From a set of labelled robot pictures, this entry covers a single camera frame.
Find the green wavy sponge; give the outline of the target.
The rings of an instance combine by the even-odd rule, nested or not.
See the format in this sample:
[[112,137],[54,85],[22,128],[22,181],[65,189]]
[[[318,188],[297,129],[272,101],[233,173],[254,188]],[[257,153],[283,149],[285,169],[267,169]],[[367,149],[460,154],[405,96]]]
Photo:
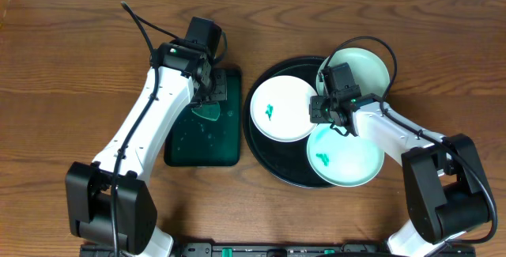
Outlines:
[[202,104],[192,108],[191,111],[198,117],[212,122],[218,121],[221,115],[221,106],[218,102],[212,104]]

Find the white plate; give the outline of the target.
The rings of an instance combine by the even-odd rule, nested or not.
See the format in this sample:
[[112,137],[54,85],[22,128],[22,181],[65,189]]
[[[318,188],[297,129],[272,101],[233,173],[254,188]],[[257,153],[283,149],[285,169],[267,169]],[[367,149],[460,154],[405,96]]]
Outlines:
[[269,78],[252,95],[251,119],[264,136],[276,142],[299,141],[316,128],[309,114],[310,99],[316,95],[315,89],[298,77]]

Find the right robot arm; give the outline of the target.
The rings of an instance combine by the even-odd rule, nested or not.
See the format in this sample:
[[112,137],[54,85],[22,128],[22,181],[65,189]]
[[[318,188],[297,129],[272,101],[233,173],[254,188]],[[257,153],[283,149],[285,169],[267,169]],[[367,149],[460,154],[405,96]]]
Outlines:
[[410,219],[387,239],[392,255],[435,256],[495,236],[497,204],[476,146],[465,134],[426,130],[375,94],[312,96],[309,115],[339,134],[373,142],[402,166]]

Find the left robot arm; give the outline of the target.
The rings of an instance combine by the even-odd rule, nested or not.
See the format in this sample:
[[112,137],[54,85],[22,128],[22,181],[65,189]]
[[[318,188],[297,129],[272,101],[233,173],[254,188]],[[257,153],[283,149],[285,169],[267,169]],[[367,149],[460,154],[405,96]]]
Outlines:
[[173,40],[152,53],[139,98],[90,164],[65,178],[70,231],[111,246],[115,256],[168,256],[174,240],[157,227],[148,185],[168,132],[189,104],[210,97],[217,45]]

